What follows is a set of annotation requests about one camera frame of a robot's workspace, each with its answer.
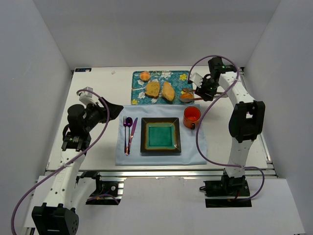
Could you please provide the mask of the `metal serving tongs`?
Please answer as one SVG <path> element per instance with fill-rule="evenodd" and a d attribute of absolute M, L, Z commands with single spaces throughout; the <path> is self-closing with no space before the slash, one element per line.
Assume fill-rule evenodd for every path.
<path fill-rule="evenodd" d="M 201 97 L 195 98 L 194 97 L 194 91 L 193 89 L 183 88 L 181 91 L 180 101 L 183 103 L 190 103 L 195 100 L 202 100 Z"/>

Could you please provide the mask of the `sesame round bun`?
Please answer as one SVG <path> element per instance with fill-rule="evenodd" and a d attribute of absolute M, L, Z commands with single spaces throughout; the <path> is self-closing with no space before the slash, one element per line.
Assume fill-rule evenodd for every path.
<path fill-rule="evenodd" d="M 192 93 L 184 93 L 179 99 L 182 103 L 190 103 L 194 101 L 194 95 Z"/>

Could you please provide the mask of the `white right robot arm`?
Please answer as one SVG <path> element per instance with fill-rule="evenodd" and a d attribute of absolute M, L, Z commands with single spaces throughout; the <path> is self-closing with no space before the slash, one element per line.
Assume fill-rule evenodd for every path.
<path fill-rule="evenodd" d="M 197 73 L 188 81 L 196 85 L 195 94 L 204 101 L 215 103 L 226 95 L 233 105 L 228 129 L 232 137 L 230 156 L 224 164 L 224 172 L 230 179 L 243 178 L 246 160 L 253 142 L 261 134 L 265 116 L 265 104 L 255 100 L 246 90 L 240 78 L 238 67 L 223 56 L 208 56 L 209 74 Z"/>

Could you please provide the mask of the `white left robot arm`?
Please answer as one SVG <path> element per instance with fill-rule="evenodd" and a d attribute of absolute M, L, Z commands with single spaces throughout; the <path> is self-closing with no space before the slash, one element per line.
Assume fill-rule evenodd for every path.
<path fill-rule="evenodd" d="M 32 219 L 41 235 L 74 235 L 78 231 L 78 207 L 96 190 L 94 176 L 77 179 L 77 174 L 85 159 L 85 150 L 91 142 L 90 132 L 99 123 L 116 119 L 122 105 L 112 104 L 104 98 L 94 102 L 90 98 L 81 99 L 67 110 L 67 125 L 63 129 L 61 146 L 61 170 L 56 173 L 53 184 L 41 206 L 32 210 Z"/>

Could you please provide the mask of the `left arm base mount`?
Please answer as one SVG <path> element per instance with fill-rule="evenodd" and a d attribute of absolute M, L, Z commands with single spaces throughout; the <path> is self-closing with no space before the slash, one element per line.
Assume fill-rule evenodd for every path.
<path fill-rule="evenodd" d="M 85 171 L 76 177 L 76 184 L 84 178 L 93 179 L 96 185 L 95 191 L 89 196 L 86 205 L 118 205 L 121 201 L 125 179 L 103 176 L 96 171 Z"/>

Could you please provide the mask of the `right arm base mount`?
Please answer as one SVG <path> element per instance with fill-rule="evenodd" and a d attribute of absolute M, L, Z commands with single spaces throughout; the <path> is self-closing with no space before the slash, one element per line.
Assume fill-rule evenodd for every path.
<path fill-rule="evenodd" d="M 246 177 L 229 177 L 226 173 L 220 180 L 205 181 L 199 188 L 204 192 L 207 208 L 250 208 L 250 191 Z"/>

